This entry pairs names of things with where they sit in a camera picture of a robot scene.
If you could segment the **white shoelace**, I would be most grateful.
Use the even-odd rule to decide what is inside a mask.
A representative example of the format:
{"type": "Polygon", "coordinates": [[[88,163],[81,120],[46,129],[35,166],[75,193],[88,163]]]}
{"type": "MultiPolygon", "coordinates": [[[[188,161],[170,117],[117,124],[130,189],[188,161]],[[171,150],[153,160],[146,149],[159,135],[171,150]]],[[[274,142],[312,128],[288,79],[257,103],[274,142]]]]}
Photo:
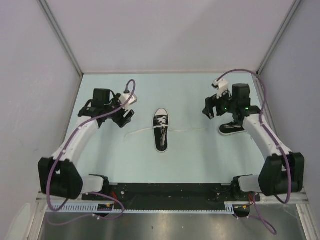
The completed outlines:
{"type": "MultiPolygon", "coordinates": [[[[199,127],[193,127],[193,128],[185,128],[185,129],[174,129],[174,128],[172,128],[172,127],[169,127],[169,125],[165,125],[165,127],[168,127],[168,131],[169,131],[169,132],[176,132],[176,133],[206,130],[206,128],[204,128],[204,127],[200,127],[200,128],[199,128],[199,127]]],[[[153,126],[153,127],[149,127],[149,128],[142,128],[142,129],[139,129],[139,130],[136,130],[136,131],[133,131],[133,132],[128,132],[128,133],[125,134],[123,140],[125,141],[126,138],[127,138],[129,135],[139,134],[139,133],[142,133],[142,132],[145,132],[145,131],[151,131],[151,130],[154,130],[154,129],[157,129],[157,128],[160,128],[160,126],[153,126]]]]}

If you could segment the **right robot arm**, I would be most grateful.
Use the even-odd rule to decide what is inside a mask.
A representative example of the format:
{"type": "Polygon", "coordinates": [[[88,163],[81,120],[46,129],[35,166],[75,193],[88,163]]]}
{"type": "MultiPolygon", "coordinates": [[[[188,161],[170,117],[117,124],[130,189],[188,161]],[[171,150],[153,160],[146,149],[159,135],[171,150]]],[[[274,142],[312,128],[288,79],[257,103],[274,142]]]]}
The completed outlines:
{"type": "Polygon", "coordinates": [[[265,196],[300,192],[305,158],[285,146],[267,124],[262,110],[251,105],[249,85],[237,83],[229,90],[228,82],[222,79],[212,86],[217,93],[205,99],[203,114],[209,119],[232,114],[233,120],[250,135],[264,158],[260,174],[239,176],[238,183],[230,188],[231,196],[242,201],[249,192],[265,196]]]}

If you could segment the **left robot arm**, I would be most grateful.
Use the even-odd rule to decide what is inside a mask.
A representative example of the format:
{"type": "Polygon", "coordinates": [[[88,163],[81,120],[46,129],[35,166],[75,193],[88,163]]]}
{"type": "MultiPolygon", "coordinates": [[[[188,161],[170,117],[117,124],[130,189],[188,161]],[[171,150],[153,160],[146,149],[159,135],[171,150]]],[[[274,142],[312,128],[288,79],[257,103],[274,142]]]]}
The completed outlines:
{"type": "Polygon", "coordinates": [[[110,89],[94,89],[92,99],[80,109],[69,138],[51,157],[43,157],[38,162],[41,192],[70,200],[93,192],[98,199],[107,199],[111,193],[107,178],[97,174],[82,176],[77,164],[86,145],[106,120],[111,119],[120,128],[131,122],[135,114],[131,105],[137,100],[127,89],[122,94],[110,89]]]}

